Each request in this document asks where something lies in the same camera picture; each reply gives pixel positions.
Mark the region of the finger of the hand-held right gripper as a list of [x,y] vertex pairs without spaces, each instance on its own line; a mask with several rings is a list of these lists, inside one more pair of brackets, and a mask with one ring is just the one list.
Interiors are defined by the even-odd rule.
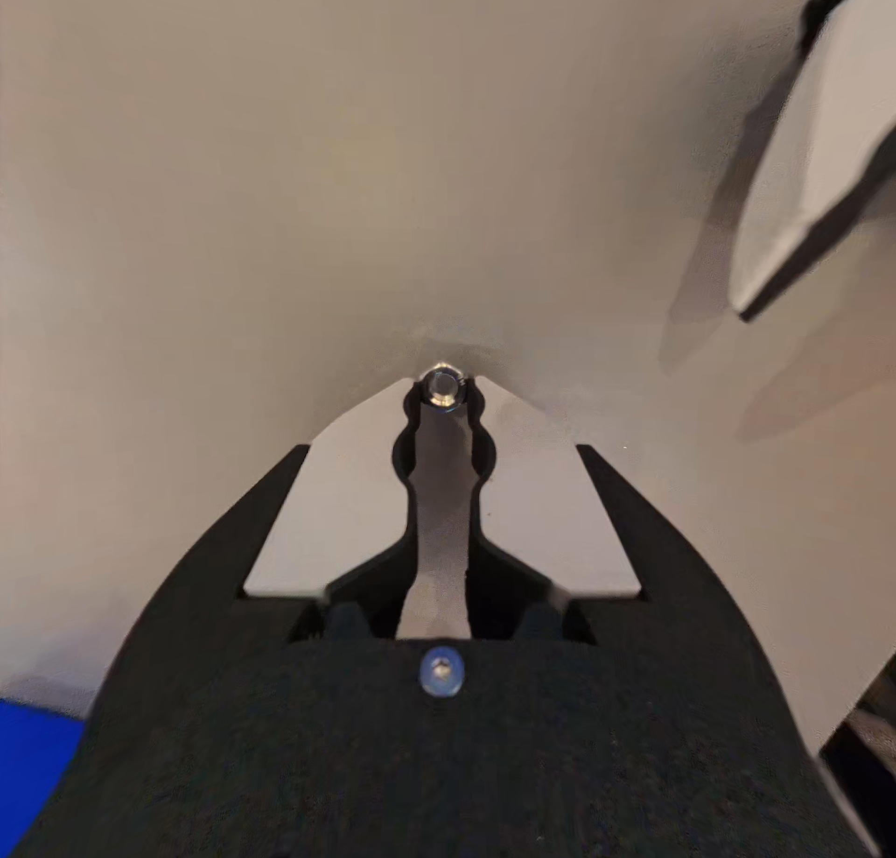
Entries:
[[895,0],[809,0],[800,68],[735,236],[728,303],[752,322],[894,178]]

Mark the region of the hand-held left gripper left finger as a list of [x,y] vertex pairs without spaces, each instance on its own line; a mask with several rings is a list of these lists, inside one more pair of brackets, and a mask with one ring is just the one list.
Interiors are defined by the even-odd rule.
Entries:
[[419,570],[416,466],[420,383],[402,378],[311,442],[243,583],[250,599],[295,598],[322,614],[357,604],[395,638]]

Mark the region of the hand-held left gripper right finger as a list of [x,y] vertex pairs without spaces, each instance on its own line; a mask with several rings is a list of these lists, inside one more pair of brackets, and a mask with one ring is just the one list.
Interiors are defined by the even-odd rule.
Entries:
[[527,610],[638,599],[643,585],[562,425],[485,376],[470,380],[476,483],[465,599],[473,638],[511,638]]

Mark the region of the thick silver bolt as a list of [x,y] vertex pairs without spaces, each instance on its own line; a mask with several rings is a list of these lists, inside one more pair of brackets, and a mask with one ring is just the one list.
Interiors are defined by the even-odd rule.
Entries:
[[440,361],[420,377],[421,403],[450,414],[466,404],[468,379],[454,364]]

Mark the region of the blue plastic bin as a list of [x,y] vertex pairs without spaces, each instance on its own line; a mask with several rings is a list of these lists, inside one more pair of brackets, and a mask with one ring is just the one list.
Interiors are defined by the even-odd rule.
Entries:
[[54,791],[84,731],[84,721],[1,702],[1,855],[8,856]]

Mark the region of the grey desk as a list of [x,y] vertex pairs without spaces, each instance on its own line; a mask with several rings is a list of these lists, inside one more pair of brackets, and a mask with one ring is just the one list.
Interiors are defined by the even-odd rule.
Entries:
[[806,0],[2,0],[2,696],[86,712],[294,445],[466,364],[691,541],[810,748],[894,651],[894,189],[726,307]]

